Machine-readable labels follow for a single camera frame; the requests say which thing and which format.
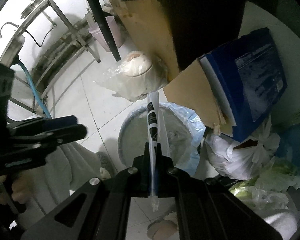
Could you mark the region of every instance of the silver bolt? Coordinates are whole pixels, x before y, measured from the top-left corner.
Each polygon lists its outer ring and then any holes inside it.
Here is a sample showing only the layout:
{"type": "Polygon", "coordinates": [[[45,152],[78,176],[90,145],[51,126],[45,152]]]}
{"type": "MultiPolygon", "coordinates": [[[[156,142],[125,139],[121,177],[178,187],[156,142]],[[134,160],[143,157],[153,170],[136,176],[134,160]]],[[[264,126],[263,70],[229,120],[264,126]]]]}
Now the silver bolt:
{"type": "Polygon", "coordinates": [[[100,182],[100,179],[98,179],[98,178],[92,178],[92,179],[89,180],[89,183],[91,185],[98,185],[99,182],[100,182]]]}
{"type": "Polygon", "coordinates": [[[169,169],[168,169],[168,172],[169,172],[170,174],[176,174],[176,173],[178,172],[178,168],[169,168],[169,169]]]}
{"type": "Polygon", "coordinates": [[[37,149],[39,147],[41,147],[41,143],[36,143],[32,146],[33,149],[37,149]]]}
{"type": "Polygon", "coordinates": [[[136,174],[138,172],[138,169],[136,167],[131,167],[128,169],[128,172],[130,174],[136,174]]]}
{"type": "Polygon", "coordinates": [[[213,186],[213,185],[215,185],[215,183],[216,183],[216,179],[214,179],[214,178],[207,178],[207,179],[206,179],[206,183],[207,183],[209,186],[213,186]]]}

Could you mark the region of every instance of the faucet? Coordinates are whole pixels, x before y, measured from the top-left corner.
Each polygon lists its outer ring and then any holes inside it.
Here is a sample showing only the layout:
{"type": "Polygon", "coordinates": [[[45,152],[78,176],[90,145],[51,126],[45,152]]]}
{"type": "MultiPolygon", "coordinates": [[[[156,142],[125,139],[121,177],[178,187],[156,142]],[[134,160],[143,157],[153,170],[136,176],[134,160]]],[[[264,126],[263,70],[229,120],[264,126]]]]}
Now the faucet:
{"type": "Polygon", "coordinates": [[[14,24],[14,23],[12,23],[12,22],[6,22],[4,25],[1,26],[1,29],[0,29],[0,38],[2,38],[1,30],[2,30],[2,28],[3,28],[6,24],[11,24],[11,25],[15,26],[16,28],[19,28],[19,25],[16,25],[16,24],[14,24]]]}

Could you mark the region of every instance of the blue hose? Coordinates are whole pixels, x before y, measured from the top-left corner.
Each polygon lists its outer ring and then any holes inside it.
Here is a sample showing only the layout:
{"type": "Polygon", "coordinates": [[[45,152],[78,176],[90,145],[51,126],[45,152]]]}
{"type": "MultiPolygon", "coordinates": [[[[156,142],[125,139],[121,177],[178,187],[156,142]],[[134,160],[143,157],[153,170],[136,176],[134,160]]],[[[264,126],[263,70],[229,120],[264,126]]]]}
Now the blue hose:
{"type": "Polygon", "coordinates": [[[23,71],[25,72],[25,74],[26,74],[26,76],[27,76],[27,79],[28,79],[28,83],[29,83],[29,85],[30,85],[30,87],[31,87],[31,89],[32,89],[32,92],[33,92],[33,94],[34,94],[35,99],[37,99],[37,101],[38,101],[39,106],[41,106],[41,108],[42,108],[43,112],[45,113],[45,115],[46,115],[48,118],[51,118],[51,115],[50,115],[48,109],[45,107],[45,105],[42,103],[40,97],[38,96],[37,90],[35,89],[35,86],[34,86],[34,84],[33,84],[32,78],[31,78],[30,73],[29,73],[29,71],[27,70],[26,66],[23,65],[23,63],[22,63],[20,60],[18,61],[17,64],[18,64],[18,65],[23,69],[23,71]]]}

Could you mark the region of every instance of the person's hand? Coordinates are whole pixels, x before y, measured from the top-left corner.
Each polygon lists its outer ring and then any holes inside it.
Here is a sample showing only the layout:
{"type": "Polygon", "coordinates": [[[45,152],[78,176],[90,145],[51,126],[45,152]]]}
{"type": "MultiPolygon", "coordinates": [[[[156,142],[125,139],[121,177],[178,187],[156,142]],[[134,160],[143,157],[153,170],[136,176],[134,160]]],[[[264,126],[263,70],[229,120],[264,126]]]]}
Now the person's hand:
{"type": "MultiPolygon", "coordinates": [[[[6,176],[0,176],[0,183],[4,182],[6,176]]],[[[32,197],[32,179],[27,171],[22,171],[18,174],[18,177],[13,181],[11,186],[13,193],[11,198],[20,204],[25,204],[32,197]]],[[[0,191],[0,204],[7,204],[4,194],[0,191]]]]}

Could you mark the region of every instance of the pink trash bin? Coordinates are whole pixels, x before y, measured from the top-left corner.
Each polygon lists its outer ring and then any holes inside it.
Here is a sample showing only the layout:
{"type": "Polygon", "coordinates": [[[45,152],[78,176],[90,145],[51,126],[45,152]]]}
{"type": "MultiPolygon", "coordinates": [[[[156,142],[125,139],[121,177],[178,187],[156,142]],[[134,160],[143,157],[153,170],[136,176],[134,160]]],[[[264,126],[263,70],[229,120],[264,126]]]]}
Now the pink trash bin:
{"type": "MultiPolygon", "coordinates": [[[[117,48],[120,48],[123,44],[123,39],[119,30],[119,27],[117,23],[114,20],[113,16],[107,16],[106,21],[109,25],[109,28],[111,30],[112,36],[114,38],[115,44],[117,48]]],[[[106,43],[105,38],[103,37],[100,27],[98,23],[95,23],[95,25],[91,26],[89,28],[89,32],[92,34],[93,37],[97,39],[97,41],[100,43],[100,45],[107,51],[110,52],[108,44],[106,43]]]]}

